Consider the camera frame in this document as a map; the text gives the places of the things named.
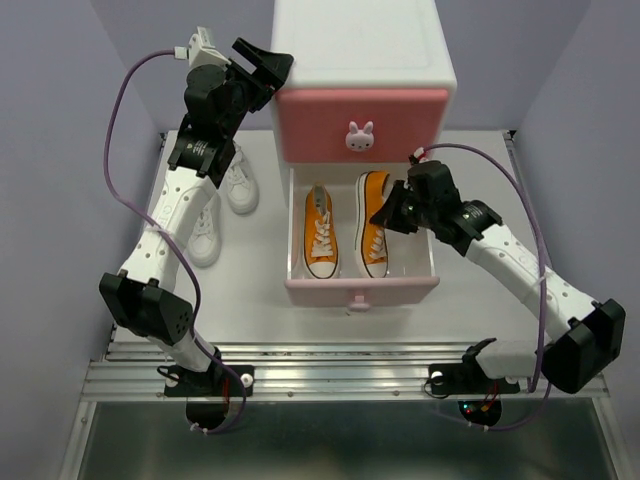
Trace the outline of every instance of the shoe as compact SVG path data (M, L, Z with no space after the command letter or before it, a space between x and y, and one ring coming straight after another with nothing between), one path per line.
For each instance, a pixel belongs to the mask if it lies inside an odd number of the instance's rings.
M384 204L382 193L388 179L388 172L367 172L356 182L356 263L367 278L384 278L389 266L384 228L369 223Z
M305 204L304 260L315 278L333 278L339 273L331 197L321 183L311 187Z
M187 254L196 267L207 268L220 256L220 195L216 192L200 212L187 243Z
M225 174L229 206L237 215L247 215L258 206L258 183L249 162L237 143L236 154Z

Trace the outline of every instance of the pink drawer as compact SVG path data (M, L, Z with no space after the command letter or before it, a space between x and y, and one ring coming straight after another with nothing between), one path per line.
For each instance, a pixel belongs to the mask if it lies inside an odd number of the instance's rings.
M356 230L355 182L372 169L406 178L408 162L399 164L298 163L289 170L289 255L285 286L295 305L347 307L365 311L374 306L419 303L440 279L435 276L431 244L425 231L412 235L386 232L389 271L386 278L362 278L354 251ZM302 254L304 202L314 182L323 182L333 202L333 218L340 256L339 278L311 278Z
M285 89L277 94L281 154L288 163L405 163L436 140L448 101L444 88ZM373 123L370 148L348 148L350 122Z

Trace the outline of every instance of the rabbit face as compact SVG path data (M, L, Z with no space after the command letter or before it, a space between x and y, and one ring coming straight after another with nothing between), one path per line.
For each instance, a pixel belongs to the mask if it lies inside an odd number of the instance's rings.
M367 122L362 130L356 122L349 122L345 144L354 152L364 152L373 147L373 122Z

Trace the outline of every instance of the drawer handle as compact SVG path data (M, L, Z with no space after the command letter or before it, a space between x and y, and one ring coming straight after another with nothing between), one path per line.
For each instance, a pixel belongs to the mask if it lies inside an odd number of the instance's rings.
M364 295L356 295L353 302L349 304L349 310L352 312L366 312L371 305L364 300Z
M354 152L365 152L373 147L373 122L369 121L364 128L359 128L356 122L349 122L349 133L344 139L347 148Z

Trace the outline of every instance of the metal frame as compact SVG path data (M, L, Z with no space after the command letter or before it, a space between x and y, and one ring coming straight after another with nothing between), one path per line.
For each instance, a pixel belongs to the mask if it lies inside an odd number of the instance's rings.
M469 346L467 343L218 345L223 360L230 365L255 366L253 396L248 399L252 402L432 400L423 391L429 365L459 361ZM156 346L112 344L106 359L110 361L89 366L82 401L184 401L164 396L164 379L156 368L170 359ZM544 387L541 382L538 392L514 397L541 398ZM600 376L577 396L607 395L607 386ZM554 398L568 396L559 391L552 394Z
M602 428L602 435L618 480L634 480L636 476L631 465L629 450L622 436L622 430L616 414L613 411L611 398L608 396L594 398L593 407L596 411L600 428Z
M78 411L73 421L73 429L71 430L71 436L69 437L69 443L67 444L67 450L65 451L58 477L60 480L78 478L95 411L95 402L80 402L78 405Z

